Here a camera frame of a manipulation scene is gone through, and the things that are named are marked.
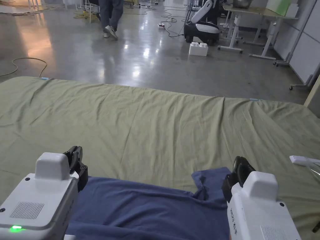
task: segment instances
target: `white robot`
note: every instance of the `white robot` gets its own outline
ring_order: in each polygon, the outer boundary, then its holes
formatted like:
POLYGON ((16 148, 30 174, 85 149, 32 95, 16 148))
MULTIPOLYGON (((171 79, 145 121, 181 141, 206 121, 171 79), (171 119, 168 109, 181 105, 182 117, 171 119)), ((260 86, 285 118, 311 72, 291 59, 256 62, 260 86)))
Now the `white robot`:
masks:
MULTIPOLYGON (((88 182, 82 147, 43 153, 0 206, 0 240, 75 240, 65 235, 78 192, 88 182)), ((223 182, 232 240, 301 240, 272 174, 256 172, 243 157, 223 182)))
POLYGON ((244 157, 222 185, 232 240, 301 240, 273 174, 256 172, 244 157))
POLYGON ((219 40, 220 30, 219 27, 211 22, 202 22, 201 19, 206 13, 215 8, 218 0, 207 0, 202 8, 195 13, 190 21, 187 21, 184 25, 184 38, 186 42, 191 43, 193 37, 198 37, 204 43, 208 45, 213 44, 219 40))
POLYGON ((65 235, 78 192, 88 182, 82 147, 43 153, 0 206, 1 240, 74 240, 65 235))

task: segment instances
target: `speaker grille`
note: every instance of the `speaker grille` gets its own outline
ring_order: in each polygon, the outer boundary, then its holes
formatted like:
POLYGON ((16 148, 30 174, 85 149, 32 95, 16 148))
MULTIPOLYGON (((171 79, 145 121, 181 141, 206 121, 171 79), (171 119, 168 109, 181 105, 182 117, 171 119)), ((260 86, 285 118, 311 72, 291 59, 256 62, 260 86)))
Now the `speaker grille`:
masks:
POLYGON ((36 219, 41 212, 43 203, 19 202, 12 214, 11 218, 36 219))
POLYGON ((265 240, 287 240, 285 233, 281 229, 266 226, 260 226, 260 228, 265 240))

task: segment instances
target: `green sheet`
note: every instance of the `green sheet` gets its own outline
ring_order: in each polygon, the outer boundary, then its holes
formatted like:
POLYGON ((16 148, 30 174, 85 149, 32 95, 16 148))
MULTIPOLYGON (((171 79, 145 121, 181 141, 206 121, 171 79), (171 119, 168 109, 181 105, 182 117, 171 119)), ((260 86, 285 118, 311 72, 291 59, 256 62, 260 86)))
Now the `green sheet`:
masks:
POLYGON ((0 84, 0 202, 43 152, 84 149, 89 175, 194 192, 194 171, 237 155, 276 175, 302 239, 319 239, 320 185, 290 155, 320 159, 320 120, 293 103, 17 77, 0 84))

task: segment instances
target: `polished gray floor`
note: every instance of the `polished gray floor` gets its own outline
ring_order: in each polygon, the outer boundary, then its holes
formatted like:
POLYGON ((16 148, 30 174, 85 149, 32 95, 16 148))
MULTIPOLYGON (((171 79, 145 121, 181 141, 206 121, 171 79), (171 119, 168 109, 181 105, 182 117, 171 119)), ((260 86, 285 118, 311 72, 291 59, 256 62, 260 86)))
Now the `polished gray floor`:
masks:
MULTIPOLYGON (((163 4, 183 7, 183 0, 166 0, 163 4)), ((71 8, 28 16, 0 14, 0 75, 14 70, 11 60, 36 57, 48 63, 43 77, 300 104, 307 98, 306 91, 289 90, 290 84, 300 83, 290 68, 274 67, 270 60, 248 56, 261 53, 261 47, 244 45, 240 55, 213 46, 207 57, 189 56, 189 44, 183 36, 168 37, 157 27, 165 20, 161 16, 167 15, 163 10, 172 8, 164 8, 162 3, 155 8, 146 15, 136 15, 146 9, 125 9, 118 41, 103 38, 98 22, 75 19, 75 9, 71 8)), ((181 16, 170 28, 179 32, 186 12, 168 12, 181 16)), ((248 39, 254 36, 240 34, 248 39)), ((18 60, 16 64, 19 69, 0 77, 0 82, 15 76, 38 76, 44 65, 35 60, 18 60)))

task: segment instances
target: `blue towel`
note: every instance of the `blue towel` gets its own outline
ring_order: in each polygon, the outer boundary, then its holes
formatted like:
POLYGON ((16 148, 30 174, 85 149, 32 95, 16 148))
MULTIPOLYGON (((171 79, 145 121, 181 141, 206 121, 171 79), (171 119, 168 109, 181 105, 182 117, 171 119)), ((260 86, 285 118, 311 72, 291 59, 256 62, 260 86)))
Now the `blue towel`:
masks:
POLYGON ((90 177, 66 234, 76 239, 229 239, 221 186, 230 171, 198 171, 195 194, 178 189, 90 177))

